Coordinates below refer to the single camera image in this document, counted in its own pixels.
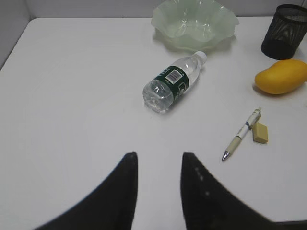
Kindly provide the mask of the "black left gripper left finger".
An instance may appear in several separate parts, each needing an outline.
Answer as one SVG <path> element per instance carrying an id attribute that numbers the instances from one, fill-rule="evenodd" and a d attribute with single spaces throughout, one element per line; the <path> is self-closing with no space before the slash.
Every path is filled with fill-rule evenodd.
<path id="1" fill-rule="evenodd" d="M 138 194 L 138 157 L 123 156 L 109 176 L 78 204 L 40 230 L 130 230 Z"/>

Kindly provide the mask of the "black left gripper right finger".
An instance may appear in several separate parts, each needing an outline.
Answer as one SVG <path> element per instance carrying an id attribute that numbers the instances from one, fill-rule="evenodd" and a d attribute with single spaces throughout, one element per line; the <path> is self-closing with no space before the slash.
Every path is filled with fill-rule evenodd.
<path id="1" fill-rule="evenodd" d="M 181 204 L 188 230 L 305 230 L 307 222 L 273 222 L 231 194 L 199 161 L 183 153 Z"/>

